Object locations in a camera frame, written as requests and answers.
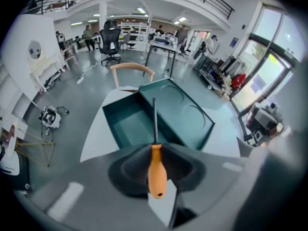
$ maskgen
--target black base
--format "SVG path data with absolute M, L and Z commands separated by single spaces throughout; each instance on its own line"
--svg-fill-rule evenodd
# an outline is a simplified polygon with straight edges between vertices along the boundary
M 105 59 L 101 60 L 101 64 L 102 64 L 102 66 L 103 66 L 103 62 L 104 62 L 104 61 L 107 61 L 107 62 L 106 62 L 106 67 L 107 67 L 108 63 L 111 62 L 112 60 L 115 60 L 115 61 L 117 61 L 118 63 L 120 63 L 121 57 L 107 56 Z
M 108 170 L 109 179 L 114 187 L 124 195 L 147 198 L 147 174 L 150 162 L 150 145 L 141 146 L 111 164 Z M 180 193 L 194 190 L 205 175 L 202 162 L 168 144 L 162 145 L 162 162 L 168 179 L 173 181 Z

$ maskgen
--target red object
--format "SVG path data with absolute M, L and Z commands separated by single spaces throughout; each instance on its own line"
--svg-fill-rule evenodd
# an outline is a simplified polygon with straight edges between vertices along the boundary
M 239 89 L 239 87 L 244 83 L 245 80 L 246 80 L 246 74 L 238 75 L 237 77 L 235 77 L 231 82 L 233 89 L 235 90 Z

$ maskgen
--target gray floor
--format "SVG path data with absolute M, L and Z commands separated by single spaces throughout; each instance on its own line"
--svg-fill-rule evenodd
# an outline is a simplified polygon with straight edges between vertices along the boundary
M 62 117 L 59 129 L 54 132 L 55 147 L 51 157 L 50 167 L 43 164 L 42 154 L 35 148 L 28 148 L 28 152 L 34 160 L 40 164 L 29 161 L 29 177 L 33 191 L 53 177 L 68 170 L 79 163 L 83 144 L 87 133 L 94 120 L 94 117 L 109 91 L 115 88 L 112 73 L 105 66 L 101 66 L 101 55 L 98 50 L 80 52 L 77 54 L 78 66 L 70 61 L 71 71 L 66 71 L 61 75 L 61 81 L 57 81 L 54 88 L 49 93 L 44 93 L 37 101 L 37 105 L 42 108 L 45 105 L 65 106 L 70 114 Z M 127 50 L 121 53 L 122 62 L 144 63 L 145 55 L 140 51 Z M 154 80 L 160 79 L 164 70 L 171 66 L 171 58 L 167 61 L 165 56 L 153 52 L 148 62 L 148 67 L 156 74 Z M 84 74 L 84 80 L 78 85 L 80 74 Z M 139 86 L 148 82 L 148 76 L 142 76 L 139 71 L 119 70 L 117 71 L 120 86 Z M 186 66 L 180 61 L 175 62 L 173 77 L 201 107 L 221 112 L 233 112 L 229 103 L 224 103 L 213 92 L 207 89 L 206 84 L 192 70 L 191 66 Z M 41 123 L 38 119 L 40 110 L 33 109 L 26 119 L 29 125 L 29 132 L 40 137 Z M 235 128 L 241 133 L 238 125 Z

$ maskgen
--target wooden chair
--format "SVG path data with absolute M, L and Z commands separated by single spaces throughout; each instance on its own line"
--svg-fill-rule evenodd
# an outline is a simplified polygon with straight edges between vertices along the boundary
M 135 64 L 135 63 L 122 63 L 122 64 L 116 64 L 110 67 L 110 69 L 112 70 L 112 75 L 114 77 L 114 81 L 115 81 L 115 87 L 119 88 L 119 82 L 117 80 L 117 75 L 116 75 L 116 70 L 117 69 L 134 69 L 134 70 L 139 70 L 142 72 L 146 72 L 148 74 L 150 74 L 150 78 L 149 81 L 152 82 L 153 81 L 153 76 L 155 74 L 155 72 L 151 69 L 149 69 L 146 66 L 143 66 L 141 64 Z

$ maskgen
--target white table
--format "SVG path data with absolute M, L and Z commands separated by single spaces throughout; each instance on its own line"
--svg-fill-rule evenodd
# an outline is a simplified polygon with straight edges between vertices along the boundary
M 165 45 L 163 43 L 161 43 L 161 44 L 160 43 L 156 43 L 154 40 L 151 40 L 150 41 L 150 49 L 149 49 L 149 52 L 148 52 L 148 55 L 147 55 L 146 61 L 145 61 L 145 66 L 148 64 L 148 60 L 149 60 L 149 57 L 151 55 L 151 52 L 152 52 L 153 48 L 160 48 L 160 49 L 167 50 L 168 51 L 168 60 L 169 60 L 170 51 L 173 52 L 173 60 L 172 60 L 171 72 L 170 72 L 170 78 L 171 78 L 172 77 L 172 71 L 173 71 L 173 65 L 174 65 L 175 56 L 176 56 L 177 53 L 180 53 L 180 50 L 177 47 Z
M 112 90 L 104 99 L 88 132 L 80 162 L 119 150 L 102 107 L 132 94 L 132 92 L 125 90 L 128 88 Z M 206 108 L 203 110 L 215 122 L 215 125 L 202 151 L 221 156 L 240 157 L 237 135 L 232 127 L 230 117 L 222 116 L 221 110 L 219 113 Z
M 227 107 L 223 108 L 218 111 L 202 108 L 215 123 L 202 152 L 239 158 L 241 157 L 240 148 L 236 139 L 239 135 L 236 134 L 231 122 L 231 115 L 227 112 Z
M 108 93 L 100 106 L 93 123 L 88 131 L 86 141 L 83 145 L 80 162 L 90 158 L 105 155 L 119 150 L 107 123 L 102 107 L 131 95 L 132 92 L 114 89 Z

